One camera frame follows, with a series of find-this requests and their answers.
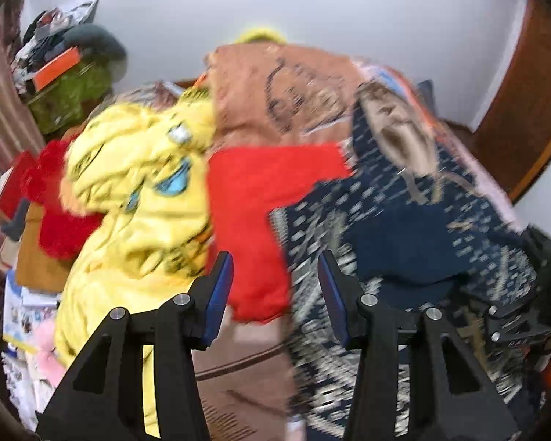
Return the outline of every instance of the striped curtain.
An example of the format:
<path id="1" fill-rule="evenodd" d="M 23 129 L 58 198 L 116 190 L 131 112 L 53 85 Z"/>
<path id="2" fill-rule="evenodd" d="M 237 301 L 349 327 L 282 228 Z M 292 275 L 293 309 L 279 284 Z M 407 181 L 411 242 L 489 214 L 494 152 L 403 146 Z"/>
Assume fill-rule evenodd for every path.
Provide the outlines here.
<path id="1" fill-rule="evenodd" d="M 27 149 L 38 154 L 44 140 L 29 109 L 21 102 L 12 82 L 9 57 L 12 36 L 18 37 L 13 23 L 18 21 L 20 5 L 13 0 L 0 8 L 0 171 L 5 172 L 12 160 Z"/>

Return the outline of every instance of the brown wooden panel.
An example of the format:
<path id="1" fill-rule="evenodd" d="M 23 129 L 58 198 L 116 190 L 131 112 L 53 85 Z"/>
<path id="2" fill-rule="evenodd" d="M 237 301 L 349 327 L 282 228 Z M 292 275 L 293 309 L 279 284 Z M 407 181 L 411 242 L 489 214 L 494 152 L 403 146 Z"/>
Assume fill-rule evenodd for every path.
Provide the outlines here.
<path id="1" fill-rule="evenodd" d="M 471 149 L 515 197 L 551 158 L 551 14 L 538 0 L 529 0 L 510 68 Z"/>

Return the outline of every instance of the red garment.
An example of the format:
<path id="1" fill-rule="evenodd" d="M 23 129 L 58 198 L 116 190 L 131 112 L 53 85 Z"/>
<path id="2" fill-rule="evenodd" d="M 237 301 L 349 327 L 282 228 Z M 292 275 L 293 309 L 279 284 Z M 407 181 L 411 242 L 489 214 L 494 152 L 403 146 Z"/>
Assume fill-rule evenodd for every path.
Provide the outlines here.
<path id="1" fill-rule="evenodd" d="M 237 321 L 267 322 L 288 309 L 290 278 L 268 214 L 305 197 L 318 181 L 349 175 L 336 144 L 232 147 L 210 158 L 216 250 L 233 255 L 228 302 Z"/>
<path id="2" fill-rule="evenodd" d="M 78 255 L 88 237 L 102 222 L 102 214 L 79 217 L 65 212 L 59 201 L 59 185 L 65 167 L 70 140 L 51 141 L 39 154 L 35 167 L 23 175 L 21 189 L 29 200 L 41 204 L 39 247 L 54 259 Z"/>

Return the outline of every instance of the yellow fluffy object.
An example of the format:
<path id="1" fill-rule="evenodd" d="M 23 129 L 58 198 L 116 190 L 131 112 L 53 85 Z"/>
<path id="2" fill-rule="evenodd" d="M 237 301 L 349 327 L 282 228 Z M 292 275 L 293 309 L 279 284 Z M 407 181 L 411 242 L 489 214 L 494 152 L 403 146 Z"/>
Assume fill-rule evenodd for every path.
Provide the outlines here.
<path id="1" fill-rule="evenodd" d="M 112 106 L 72 143 L 66 178 L 73 194 L 89 211 L 108 213 L 63 291 L 55 343 L 66 365 L 111 309 L 156 309 L 203 271 L 211 229 L 202 153 L 214 129 L 207 91 L 193 90 L 163 113 Z M 147 432 L 159 436 L 150 347 L 143 408 Z"/>

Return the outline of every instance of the silver screw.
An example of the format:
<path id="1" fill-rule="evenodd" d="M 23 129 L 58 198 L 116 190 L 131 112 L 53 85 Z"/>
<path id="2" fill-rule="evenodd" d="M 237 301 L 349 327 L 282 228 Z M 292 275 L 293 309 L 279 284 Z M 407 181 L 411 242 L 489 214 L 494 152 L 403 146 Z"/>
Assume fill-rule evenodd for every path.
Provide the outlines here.
<path id="1" fill-rule="evenodd" d="M 370 293 L 366 293 L 365 295 L 361 296 L 361 302 L 363 303 L 363 305 L 372 307 L 378 303 L 378 297 Z"/>
<path id="2" fill-rule="evenodd" d="M 187 293 L 178 293 L 175 297 L 173 297 L 173 303 L 176 305 L 188 305 L 190 302 L 190 296 Z"/>
<path id="3" fill-rule="evenodd" d="M 125 316 L 125 313 L 127 312 L 122 307 L 113 308 L 110 311 L 110 318 L 112 318 L 113 320 L 120 320 L 122 317 Z"/>
<path id="4" fill-rule="evenodd" d="M 441 317 L 443 317 L 443 314 L 438 308 L 429 308 L 426 309 L 426 316 L 429 317 L 431 320 L 441 320 Z"/>

